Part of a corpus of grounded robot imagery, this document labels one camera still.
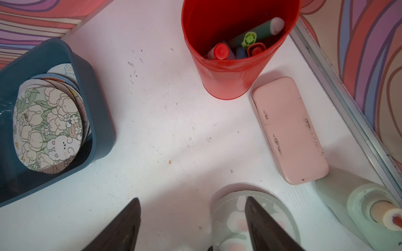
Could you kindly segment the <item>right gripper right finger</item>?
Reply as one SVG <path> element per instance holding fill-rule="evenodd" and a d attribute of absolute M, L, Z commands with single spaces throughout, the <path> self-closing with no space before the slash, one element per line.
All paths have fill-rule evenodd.
<path fill-rule="evenodd" d="M 254 251 L 304 250 L 254 198 L 247 198 L 245 213 Z"/>

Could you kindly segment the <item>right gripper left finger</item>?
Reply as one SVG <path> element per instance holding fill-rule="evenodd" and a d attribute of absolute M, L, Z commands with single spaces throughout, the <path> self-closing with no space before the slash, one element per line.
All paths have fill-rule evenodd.
<path fill-rule="evenodd" d="M 134 198 L 83 251 L 133 251 L 140 224 L 140 201 Z"/>

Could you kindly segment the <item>white green animal coaster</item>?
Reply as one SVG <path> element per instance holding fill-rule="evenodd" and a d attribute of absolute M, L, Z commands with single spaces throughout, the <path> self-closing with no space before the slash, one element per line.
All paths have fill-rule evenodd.
<path fill-rule="evenodd" d="M 27 88 L 13 112 L 13 140 L 28 169 L 56 174 L 67 168 L 82 143 L 83 124 L 77 105 L 54 87 Z"/>

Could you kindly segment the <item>white floral green coaster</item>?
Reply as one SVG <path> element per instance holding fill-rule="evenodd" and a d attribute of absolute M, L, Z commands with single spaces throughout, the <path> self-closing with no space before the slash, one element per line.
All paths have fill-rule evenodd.
<path fill-rule="evenodd" d="M 34 87 L 55 87 L 66 94 L 71 94 L 77 104 L 78 110 L 81 115 L 81 119 L 83 121 L 83 127 L 84 127 L 84 136 L 83 136 L 83 141 L 82 144 L 84 144 L 87 141 L 87 137 L 90 134 L 90 124 L 88 121 L 88 116 L 86 113 L 86 109 L 83 103 L 83 99 L 79 93 L 78 90 L 74 89 L 73 86 L 69 85 L 68 83 L 65 83 L 62 80 L 53 80 L 53 79 L 28 79 L 23 84 L 20 86 L 20 90 L 18 91 L 18 94 L 21 94 L 24 90 L 29 89 L 29 88 L 34 88 Z"/>

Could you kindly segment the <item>blue denim bear car coaster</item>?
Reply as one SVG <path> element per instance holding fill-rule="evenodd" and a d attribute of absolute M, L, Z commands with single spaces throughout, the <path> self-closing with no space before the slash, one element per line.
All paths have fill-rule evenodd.
<path fill-rule="evenodd" d="M 61 80 L 61 81 L 65 82 L 66 84 L 70 85 L 78 93 L 80 92 L 77 84 L 75 84 L 70 79 L 68 79 L 68 78 L 66 78 L 66 77 L 64 77 L 62 75 L 59 75 L 59 74 L 43 73 L 43 74 L 38 74 L 38 75 L 35 75 L 35 76 L 31 77 L 31 79 L 45 79 L 45 78 L 55 78 L 55 79 Z"/>

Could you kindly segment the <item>white butterfly star coaster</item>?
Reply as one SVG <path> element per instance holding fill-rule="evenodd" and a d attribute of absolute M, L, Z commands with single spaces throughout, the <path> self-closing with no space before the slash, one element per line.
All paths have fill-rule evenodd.
<path fill-rule="evenodd" d="M 68 78 L 75 85 L 77 85 L 77 79 L 76 79 L 76 76 L 75 76 L 71 63 L 62 63 L 59 65 L 56 65 L 56 66 L 52 67 L 51 69 L 49 69 L 47 73 L 61 75 L 65 78 Z"/>

